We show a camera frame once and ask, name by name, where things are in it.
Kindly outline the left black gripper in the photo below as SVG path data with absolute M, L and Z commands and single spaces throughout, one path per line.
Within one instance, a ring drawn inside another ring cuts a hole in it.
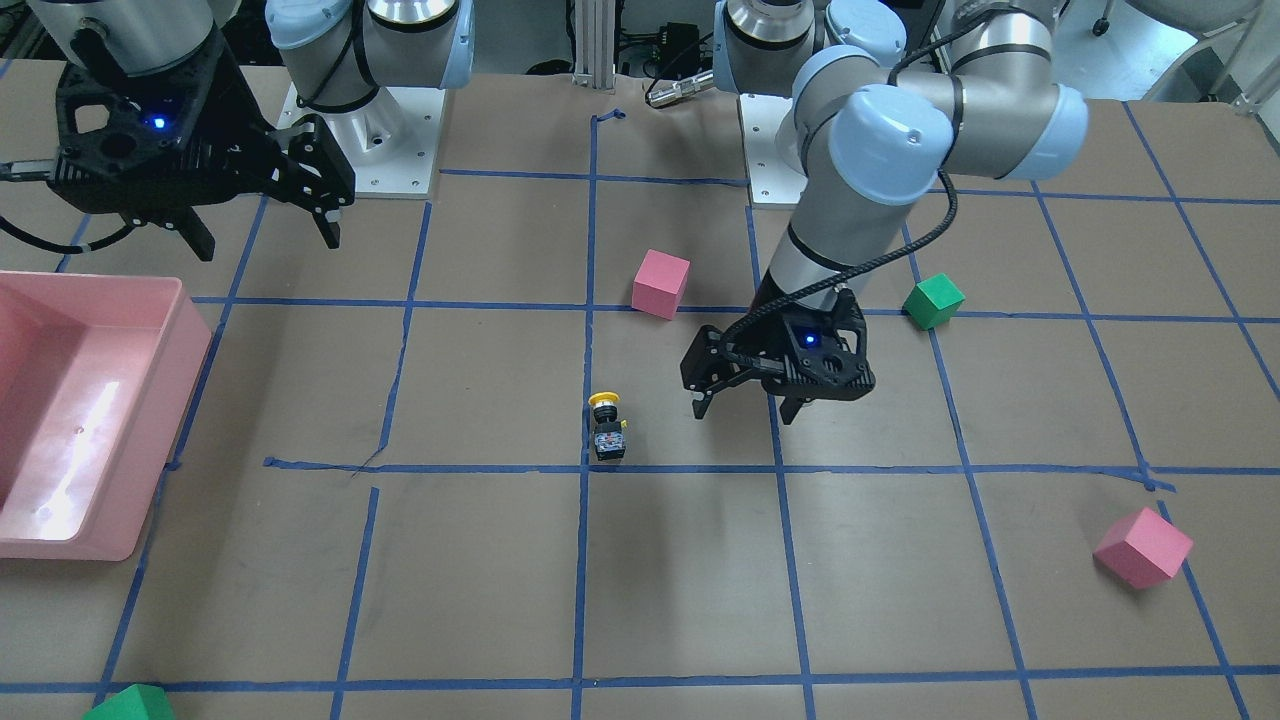
M 867 356 L 867 323 L 855 293 L 838 284 L 835 305 L 800 302 L 751 313 L 726 331 L 701 325 L 680 363 L 692 415 L 703 420 L 713 398 L 755 380 L 782 397 L 780 420 L 790 427 L 806 402 L 855 401 L 876 388 Z

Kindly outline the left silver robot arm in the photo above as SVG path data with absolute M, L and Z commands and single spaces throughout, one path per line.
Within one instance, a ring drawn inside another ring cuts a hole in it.
M 805 177 L 749 311 L 704 325 L 681 364 L 695 418 L 758 382 L 783 423 L 817 400 L 855 401 L 876 377 L 858 297 L 867 277 L 938 238 L 955 176 L 1048 179 L 1079 154 L 1082 94 L 1052 78 L 1060 1 L 959 1 L 946 73 L 879 1 L 721 1 L 716 87 L 787 97 Z

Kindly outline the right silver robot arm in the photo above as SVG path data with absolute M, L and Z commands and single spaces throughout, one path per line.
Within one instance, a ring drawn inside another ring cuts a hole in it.
M 119 229 L 55 243 L 104 250 L 146 225 L 183 238 L 201 261 L 216 242 L 198 208 L 261 193 L 306 211 L 329 249 L 356 199 L 356 167 L 403 138 L 394 88 L 453 90 L 474 67 L 471 1 L 269 1 L 264 15 L 300 118 L 274 126 L 205 1 L 32 1 L 67 58 L 55 92 L 54 158 L 3 164 L 5 182 L 42 182 Z

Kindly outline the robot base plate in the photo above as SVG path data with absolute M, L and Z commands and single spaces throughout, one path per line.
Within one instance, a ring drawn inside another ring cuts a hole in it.
M 324 113 L 355 169 L 360 199 L 428 199 L 436 178 L 445 100 L 443 88 L 380 87 L 358 76 L 338 82 L 342 99 L 369 102 L 344 113 Z

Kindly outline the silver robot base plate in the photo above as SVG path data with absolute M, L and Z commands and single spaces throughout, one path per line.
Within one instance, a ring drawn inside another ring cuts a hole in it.
M 908 164 L 914 129 L 910 97 L 872 85 L 838 102 L 810 131 L 782 100 L 741 102 L 751 196 L 768 208 L 801 214 L 856 214 L 913 205 L 928 188 L 928 173 Z

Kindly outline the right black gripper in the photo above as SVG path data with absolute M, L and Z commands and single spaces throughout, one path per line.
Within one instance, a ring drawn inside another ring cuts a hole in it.
M 180 60 L 142 74 L 125 70 L 111 38 L 104 26 L 70 37 L 55 92 L 55 193 L 93 214 L 173 210 L 170 229 L 202 263 L 216 240 L 193 206 L 242 193 L 311 211 L 325 246 L 340 247 L 355 169 L 320 117 L 274 127 L 216 27 Z

